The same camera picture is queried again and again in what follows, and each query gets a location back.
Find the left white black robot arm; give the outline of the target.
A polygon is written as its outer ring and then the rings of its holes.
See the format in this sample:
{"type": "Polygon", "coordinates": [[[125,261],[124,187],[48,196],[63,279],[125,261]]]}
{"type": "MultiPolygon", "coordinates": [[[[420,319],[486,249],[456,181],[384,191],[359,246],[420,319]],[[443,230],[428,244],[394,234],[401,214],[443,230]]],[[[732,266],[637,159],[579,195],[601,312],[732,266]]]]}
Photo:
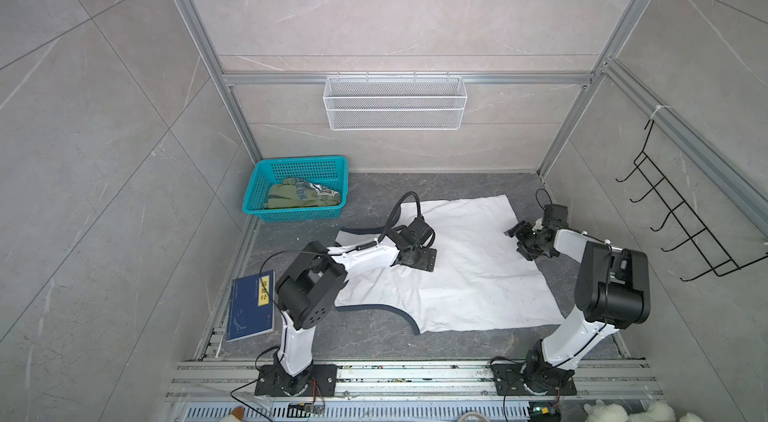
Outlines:
{"type": "Polygon", "coordinates": [[[334,306],[341,290],[354,276],[402,266],[431,272],[437,249],[436,233],[422,216],[410,224],[378,229],[346,229],[347,243],[325,246],[308,243],[275,284],[277,308],[283,319],[276,364],[283,375],[296,378],[313,363],[315,327],[334,306]]]}

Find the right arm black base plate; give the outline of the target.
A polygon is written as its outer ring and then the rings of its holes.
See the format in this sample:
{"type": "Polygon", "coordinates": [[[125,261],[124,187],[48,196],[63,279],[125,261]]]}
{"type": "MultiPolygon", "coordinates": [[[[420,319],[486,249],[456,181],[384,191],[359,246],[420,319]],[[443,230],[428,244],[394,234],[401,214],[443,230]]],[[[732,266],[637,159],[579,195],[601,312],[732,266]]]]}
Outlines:
{"type": "Polygon", "coordinates": [[[499,396],[575,396],[574,370],[555,368],[544,363],[529,367],[526,363],[492,363],[496,392],[499,396]]]}

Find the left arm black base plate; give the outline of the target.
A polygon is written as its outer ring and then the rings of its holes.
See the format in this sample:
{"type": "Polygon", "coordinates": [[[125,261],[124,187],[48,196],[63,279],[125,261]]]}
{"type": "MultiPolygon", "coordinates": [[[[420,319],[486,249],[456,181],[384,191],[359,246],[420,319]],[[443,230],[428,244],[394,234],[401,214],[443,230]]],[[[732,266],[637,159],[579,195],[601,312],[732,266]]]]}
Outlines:
{"type": "Polygon", "coordinates": [[[259,369],[254,394],[256,396],[333,396],[339,367],[334,364],[311,364],[295,376],[280,365],[265,365],[259,369]]]}

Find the white tank top navy trim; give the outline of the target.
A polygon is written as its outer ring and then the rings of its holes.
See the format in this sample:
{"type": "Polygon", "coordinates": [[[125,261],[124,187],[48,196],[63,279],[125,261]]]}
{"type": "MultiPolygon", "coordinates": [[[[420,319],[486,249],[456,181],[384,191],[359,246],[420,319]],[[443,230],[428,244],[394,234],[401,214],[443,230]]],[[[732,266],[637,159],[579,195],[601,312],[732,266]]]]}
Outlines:
{"type": "Polygon", "coordinates": [[[517,222],[506,196],[402,203],[401,223],[417,214],[436,233],[433,271],[395,265],[356,275],[338,294],[338,310],[393,311],[417,334],[563,322],[536,263],[505,233],[517,222]]]}

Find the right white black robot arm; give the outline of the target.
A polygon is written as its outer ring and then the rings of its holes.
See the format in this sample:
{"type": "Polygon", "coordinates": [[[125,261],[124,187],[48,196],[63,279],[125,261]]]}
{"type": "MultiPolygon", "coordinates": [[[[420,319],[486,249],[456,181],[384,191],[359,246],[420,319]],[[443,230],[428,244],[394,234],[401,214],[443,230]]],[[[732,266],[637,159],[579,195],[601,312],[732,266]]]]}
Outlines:
{"type": "Polygon", "coordinates": [[[523,387],[533,395],[565,388],[589,351],[618,331],[644,323],[651,312],[647,255],[573,230],[567,216],[566,206],[550,203],[540,224],[520,221],[505,232],[529,261],[566,255],[580,263],[574,308],[552,334],[537,341],[520,368],[523,387]]]}

